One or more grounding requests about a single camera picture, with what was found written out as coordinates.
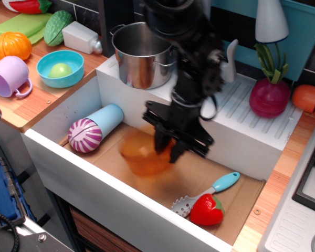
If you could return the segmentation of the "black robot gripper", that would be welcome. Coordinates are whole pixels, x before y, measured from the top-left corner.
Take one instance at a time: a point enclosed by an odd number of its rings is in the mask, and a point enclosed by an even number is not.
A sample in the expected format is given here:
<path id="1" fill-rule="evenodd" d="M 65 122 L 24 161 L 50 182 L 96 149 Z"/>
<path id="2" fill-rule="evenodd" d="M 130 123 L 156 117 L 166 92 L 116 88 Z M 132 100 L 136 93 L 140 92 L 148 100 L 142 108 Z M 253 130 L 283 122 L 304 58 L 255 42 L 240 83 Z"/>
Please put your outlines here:
<path id="1" fill-rule="evenodd" d="M 170 163 L 175 163 L 185 152 L 191 151 L 203 158 L 208 154 L 214 139 L 200 123 L 202 97 L 182 97 L 173 90 L 170 105 L 147 101 L 143 119 L 154 126 L 154 145 L 158 155 L 175 141 L 171 148 Z"/>

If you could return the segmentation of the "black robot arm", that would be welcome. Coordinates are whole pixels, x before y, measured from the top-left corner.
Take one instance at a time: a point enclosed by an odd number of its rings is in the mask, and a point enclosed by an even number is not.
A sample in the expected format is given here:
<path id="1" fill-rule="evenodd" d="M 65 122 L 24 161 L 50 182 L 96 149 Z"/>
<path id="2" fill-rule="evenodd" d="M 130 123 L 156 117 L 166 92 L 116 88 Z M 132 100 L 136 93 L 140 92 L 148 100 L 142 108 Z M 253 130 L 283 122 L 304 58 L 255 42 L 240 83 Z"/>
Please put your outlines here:
<path id="1" fill-rule="evenodd" d="M 206 100 L 217 106 L 214 94 L 221 89 L 222 41 L 204 14 L 202 1 L 145 1 L 145 22 L 158 37 L 176 49 L 177 82 L 169 105 L 146 102 L 144 120 L 155 127 L 154 144 L 161 154 L 174 140 L 170 163 L 185 152 L 206 157 L 213 138 L 201 126 Z"/>

